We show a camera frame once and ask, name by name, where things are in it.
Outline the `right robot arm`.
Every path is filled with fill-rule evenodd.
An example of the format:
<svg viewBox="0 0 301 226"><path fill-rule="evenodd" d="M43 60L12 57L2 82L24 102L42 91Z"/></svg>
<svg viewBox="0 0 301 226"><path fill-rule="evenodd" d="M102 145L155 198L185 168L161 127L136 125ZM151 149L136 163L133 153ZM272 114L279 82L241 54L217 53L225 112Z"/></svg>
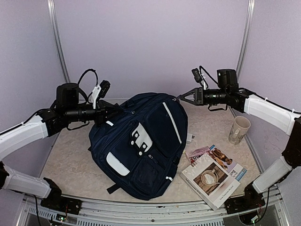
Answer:
<svg viewBox="0 0 301 226"><path fill-rule="evenodd" d="M281 156L244 189L244 195L225 202L228 214L252 210L268 204L263 192L282 182L301 165L301 114L265 99L253 91L240 88L234 69L217 70L217 89L205 85L179 95L182 101L196 106L225 104L241 113L258 117L284 131L289 140Z"/></svg>

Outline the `navy blue backpack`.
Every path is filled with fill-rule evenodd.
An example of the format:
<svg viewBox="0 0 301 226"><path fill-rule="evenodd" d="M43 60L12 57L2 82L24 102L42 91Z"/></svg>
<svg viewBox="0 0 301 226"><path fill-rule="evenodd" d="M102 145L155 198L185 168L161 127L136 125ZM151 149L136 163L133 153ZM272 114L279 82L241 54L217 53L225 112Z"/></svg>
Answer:
<svg viewBox="0 0 301 226"><path fill-rule="evenodd" d="M108 193L123 189L141 200L160 197L172 183L186 146L185 109L172 95L141 93L121 110L91 128L92 158L114 183Z"/></svg>

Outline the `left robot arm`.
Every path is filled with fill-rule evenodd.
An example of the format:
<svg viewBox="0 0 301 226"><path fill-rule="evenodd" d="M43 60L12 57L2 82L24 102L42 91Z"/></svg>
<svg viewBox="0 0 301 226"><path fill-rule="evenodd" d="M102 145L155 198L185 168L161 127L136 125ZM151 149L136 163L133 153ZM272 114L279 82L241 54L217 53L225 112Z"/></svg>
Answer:
<svg viewBox="0 0 301 226"><path fill-rule="evenodd" d="M92 91L92 103L79 103L79 96L85 99L85 92L77 83L65 83L56 89L56 99L50 108L40 109L29 119L0 134L0 158L4 159L14 151L34 141L51 137L72 122L88 125L94 121L101 125L121 113L118 104L103 101L110 88L108 81L102 81ZM18 172L3 162L0 164L0 187L40 197L41 205L53 210L78 214L81 201L62 196L61 189L49 178L37 178Z"/></svg>

